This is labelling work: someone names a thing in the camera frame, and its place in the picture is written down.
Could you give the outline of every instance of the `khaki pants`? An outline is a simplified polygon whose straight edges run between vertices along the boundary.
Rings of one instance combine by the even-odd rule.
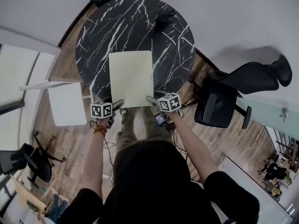
[[[171,143],[170,135],[165,128],[158,125],[150,107],[142,108],[142,112],[147,137],[144,141],[162,140]],[[116,152],[142,142],[142,140],[137,140],[134,133],[135,113],[136,109],[128,109],[128,112],[122,116],[121,131],[117,133],[116,137]]]

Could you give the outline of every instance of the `white paper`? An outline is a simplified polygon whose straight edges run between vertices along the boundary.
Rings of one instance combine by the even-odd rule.
[[[122,108],[151,106],[154,96],[151,51],[124,51],[109,54],[112,102],[124,99]]]

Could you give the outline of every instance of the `round table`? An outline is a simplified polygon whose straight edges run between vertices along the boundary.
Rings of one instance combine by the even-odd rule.
[[[111,96],[109,53],[152,51],[155,91],[177,92],[194,62],[194,39],[184,18],[175,11],[163,33],[155,31],[159,13],[174,10],[159,0],[113,0],[96,10],[78,36],[76,60],[84,83],[98,97]]]

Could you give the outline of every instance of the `chair armrest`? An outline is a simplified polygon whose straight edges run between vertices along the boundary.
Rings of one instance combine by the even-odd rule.
[[[214,112],[215,104],[217,100],[217,95],[211,93],[207,99],[205,111],[203,115],[203,121],[209,123],[211,121],[212,114]]]
[[[27,155],[27,154],[24,154],[24,158],[26,159],[26,161],[28,163],[30,163],[35,169],[37,169],[37,165],[36,163],[33,162],[33,160]]]
[[[244,117],[242,129],[246,129],[251,118],[252,108],[247,106],[247,110],[245,111],[240,106],[235,105],[235,110],[237,110]]]

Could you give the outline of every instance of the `bracelet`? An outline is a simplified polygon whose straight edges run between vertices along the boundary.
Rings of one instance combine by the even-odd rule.
[[[100,132],[105,137],[107,133],[107,128],[102,125],[98,125],[95,127],[93,134],[95,134],[96,132]]]

